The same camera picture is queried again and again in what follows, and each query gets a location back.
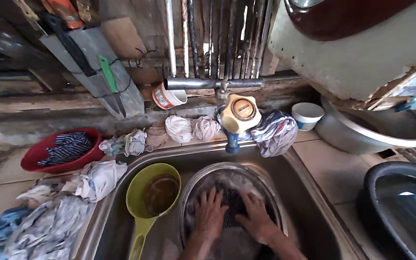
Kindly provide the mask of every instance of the gray metal basin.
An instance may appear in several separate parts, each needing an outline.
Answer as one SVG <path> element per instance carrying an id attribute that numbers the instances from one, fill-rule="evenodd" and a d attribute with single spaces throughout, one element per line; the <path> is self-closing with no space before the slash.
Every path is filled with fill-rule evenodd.
<path id="1" fill-rule="evenodd" d="M 127 260 L 134 230 L 125 196 L 132 178 L 153 163 L 174 166 L 182 179 L 182 190 L 200 169 L 220 162 L 245 165 L 264 177 L 271 192 L 280 202 L 284 232 L 310 260 L 367 259 L 349 233 L 343 229 L 309 171 L 292 148 L 283 156 L 263 158 L 252 141 L 240 142 L 240 153 L 228 154 L 226 142 L 205 143 L 160 149 L 150 154 L 119 157 L 129 170 L 117 188 L 100 201 L 84 240 L 78 260 Z M 171 212 L 160 217 L 149 232 L 142 260 L 176 259 L 182 251 L 178 214 L 180 202 Z"/>

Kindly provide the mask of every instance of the metal basin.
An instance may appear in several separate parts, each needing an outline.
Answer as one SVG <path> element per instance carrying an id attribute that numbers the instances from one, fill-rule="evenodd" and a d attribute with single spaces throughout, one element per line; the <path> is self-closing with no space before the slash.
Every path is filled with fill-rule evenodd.
<path id="1" fill-rule="evenodd" d="M 278 201 L 285 233 L 306 257 L 314 259 L 366 259 L 361 248 L 345 231 L 297 153 L 290 148 L 283 156 L 263 158 L 252 141 L 240 142 L 240 153 L 225 152 L 226 142 L 161 149 L 138 157 L 119 157 L 129 170 L 117 188 L 101 200 L 94 211 L 75 259 L 127 260 L 134 231 L 125 195 L 132 178 L 153 163 L 168 163 L 181 175 L 182 189 L 200 169 L 214 163 L 242 164 L 261 175 Z M 142 260 L 176 259 L 182 251 L 179 233 L 181 202 L 159 218 L 147 236 Z"/>

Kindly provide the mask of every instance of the green plastic handle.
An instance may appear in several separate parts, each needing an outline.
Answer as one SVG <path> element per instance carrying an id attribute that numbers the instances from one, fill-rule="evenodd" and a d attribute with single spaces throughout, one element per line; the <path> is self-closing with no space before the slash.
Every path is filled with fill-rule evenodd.
<path id="1" fill-rule="evenodd" d="M 109 84 L 110 89 L 113 93 L 118 93 L 117 86 L 115 85 L 115 79 L 113 78 L 112 70 L 110 69 L 109 61 L 107 60 L 107 58 L 99 55 L 99 63 L 100 67 L 102 68 L 102 71 L 105 74 L 105 78 L 107 80 L 107 83 Z"/>

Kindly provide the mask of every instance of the orange object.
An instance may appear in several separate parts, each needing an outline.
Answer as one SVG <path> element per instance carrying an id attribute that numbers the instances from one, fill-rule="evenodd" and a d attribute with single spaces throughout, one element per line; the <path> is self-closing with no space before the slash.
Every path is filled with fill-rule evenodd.
<path id="1" fill-rule="evenodd" d="M 78 29 L 84 26 L 84 22 L 79 18 L 77 10 L 73 7 L 70 0 L 47 0 L 50 7 L 70 29 Z"/>

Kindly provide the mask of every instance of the small container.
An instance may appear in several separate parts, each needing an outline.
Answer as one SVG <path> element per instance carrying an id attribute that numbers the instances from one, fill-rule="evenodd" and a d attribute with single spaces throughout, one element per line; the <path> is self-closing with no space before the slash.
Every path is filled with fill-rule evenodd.
<path id="1" fill-rule="evenodd" d="M 187 103 L 185 90 L 166 90 L 163 84 L 160 84 L 153 90 L 152 97 L 153 101 L 163 109 L 170 109 L 177 105 Z"/>
<path id="2" fill-rule="evenodd" d="M 324 116 L 324 110 L 313 103 L 297 103 L 292 107 L 292 116 L 296 121 L 298 130 L 309 131 Z"/>

